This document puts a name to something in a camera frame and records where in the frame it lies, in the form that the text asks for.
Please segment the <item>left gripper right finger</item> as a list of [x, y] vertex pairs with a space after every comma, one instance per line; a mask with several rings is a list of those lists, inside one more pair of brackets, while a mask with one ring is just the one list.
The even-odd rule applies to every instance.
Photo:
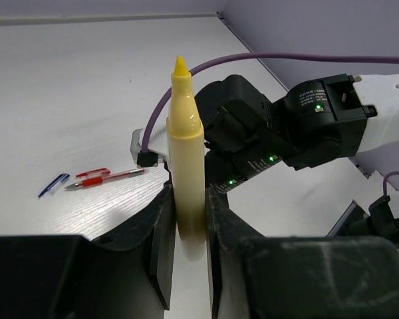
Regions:
[[213, 318], [399, 318], [399, 250], [376, 236], [266, 237], [205, 192]]

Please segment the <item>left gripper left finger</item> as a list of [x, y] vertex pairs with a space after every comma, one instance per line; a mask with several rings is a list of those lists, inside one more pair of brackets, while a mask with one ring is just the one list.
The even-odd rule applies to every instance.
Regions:
[[0, 237], [0, 318], [162, 318], [176, 222], [171, 185], [107, 233]]

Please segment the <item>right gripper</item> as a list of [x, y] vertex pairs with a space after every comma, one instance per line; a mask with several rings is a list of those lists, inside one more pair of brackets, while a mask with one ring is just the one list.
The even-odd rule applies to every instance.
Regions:
[[227, 193], [274, 166], [289, 155], [289, 143], [270, 132], [248, 138], [228, 134], [205, 135], [205, 184]]

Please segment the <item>yellow highlighter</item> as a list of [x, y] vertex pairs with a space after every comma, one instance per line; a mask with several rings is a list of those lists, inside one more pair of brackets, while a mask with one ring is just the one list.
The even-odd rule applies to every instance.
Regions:
[[182, 251], [189, 261], [205, 253], [204, 130], [192, 88], [192, 75], [182, 57], [171, 75], [166, 119], [170, 172]]

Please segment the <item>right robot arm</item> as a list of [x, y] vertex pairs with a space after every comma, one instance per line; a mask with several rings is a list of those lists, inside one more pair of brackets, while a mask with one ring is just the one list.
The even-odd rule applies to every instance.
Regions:
[[283, 162], [300, 170], [399, 141], [399, 74], [308, 80], [270, 101], [240, 75], [195, 97], [205, 184], [227, 193]]

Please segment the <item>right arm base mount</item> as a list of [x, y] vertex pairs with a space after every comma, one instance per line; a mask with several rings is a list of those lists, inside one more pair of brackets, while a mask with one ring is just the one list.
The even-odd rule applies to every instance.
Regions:
[[389, 185], [394, 176], [399, 171], [372, 173], [328, 236], [382, 237], [399, 250], [399, 191]]

